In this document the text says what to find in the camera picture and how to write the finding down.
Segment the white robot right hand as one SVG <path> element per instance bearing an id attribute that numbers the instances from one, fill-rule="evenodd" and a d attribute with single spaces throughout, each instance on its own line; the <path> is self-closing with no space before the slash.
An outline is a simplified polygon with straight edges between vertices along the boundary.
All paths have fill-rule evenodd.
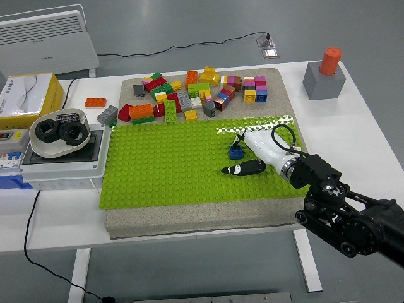
<path id="1" fill-rule="evenodd" d="M 230 149 L 237 148 L 239 142 L 243 141 L 258 159 L 242 162 L 232 167 L 224 167 L 221 172 L 236 176 L 247 176 L 262 173 L 267 165 L 271 165 L 280 177 L 288 181 L 294 170 L 293 166 L 297 161 L 297 156 L 289 155 L 286 150 L 282 149 L 282 147 L 288 149 L 288 146 L 279 135 L 274 134 L 274 137 L 281 147 L 275 143 L 270 129 L 259 131 L 243 130 L 239 132 Z"/>

